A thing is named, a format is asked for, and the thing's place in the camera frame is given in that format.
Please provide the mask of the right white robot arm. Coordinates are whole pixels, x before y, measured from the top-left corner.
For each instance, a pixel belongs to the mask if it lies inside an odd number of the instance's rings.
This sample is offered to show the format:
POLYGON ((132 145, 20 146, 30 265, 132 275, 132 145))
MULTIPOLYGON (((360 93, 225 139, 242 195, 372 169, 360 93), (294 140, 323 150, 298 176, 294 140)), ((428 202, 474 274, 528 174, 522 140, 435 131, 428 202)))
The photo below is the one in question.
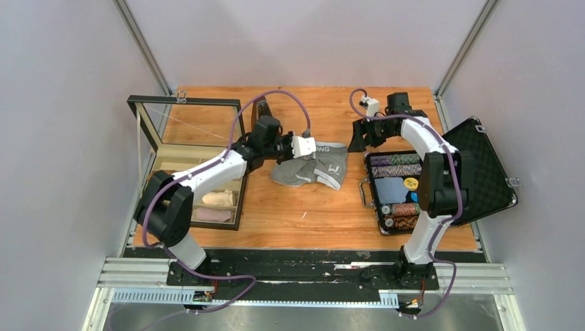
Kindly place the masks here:
POLYGON ((388 95, 383 115, 379 101, 360 90, 361 118, 353 122, 349 152, 363 152, 377 147, 390 137, 402 137, 422 160, 419 176, 418 204, 420 212, 409 240, 399 251, 396 262, 380 274, 398 288, 420 288, 430 285, 436 262, 435 250, 447 227, 458 219, 473 190, 474 159, 447 142, 430 124, 427 115, 414 110, 405 92, 388 95))

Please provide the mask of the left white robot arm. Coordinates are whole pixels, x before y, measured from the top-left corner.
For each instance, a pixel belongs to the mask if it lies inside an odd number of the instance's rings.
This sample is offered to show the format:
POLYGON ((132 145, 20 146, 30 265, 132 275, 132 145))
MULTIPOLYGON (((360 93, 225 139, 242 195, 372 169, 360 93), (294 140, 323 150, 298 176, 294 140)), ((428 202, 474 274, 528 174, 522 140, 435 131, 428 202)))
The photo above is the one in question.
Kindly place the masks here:
POLYGON ((267 159, 278 162, 299 156, 300 137, 284 134, 280 122, 260 117, 251 132, 215 158, 178 174, 155 172, 134 213, 135 221, 180 260, 185 276, 195 285, 205 284, 211 266, 206 252, 190 235, 194 203, 229 181, 260 168, 267 159))

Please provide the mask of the grey underwear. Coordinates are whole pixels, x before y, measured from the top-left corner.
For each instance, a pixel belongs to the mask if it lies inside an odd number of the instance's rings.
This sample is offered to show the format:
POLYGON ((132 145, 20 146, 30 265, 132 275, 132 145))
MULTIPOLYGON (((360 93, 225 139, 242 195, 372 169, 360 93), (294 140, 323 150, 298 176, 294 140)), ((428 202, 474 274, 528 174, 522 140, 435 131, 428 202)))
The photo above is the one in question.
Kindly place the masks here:
POLYGON ((276 164, 270 179, 293 188, 308 183, 322 183, 333 190, 341 190, 347 172, 347 146, 342 143, 316 142, 316 147, 312 155, 276 164))

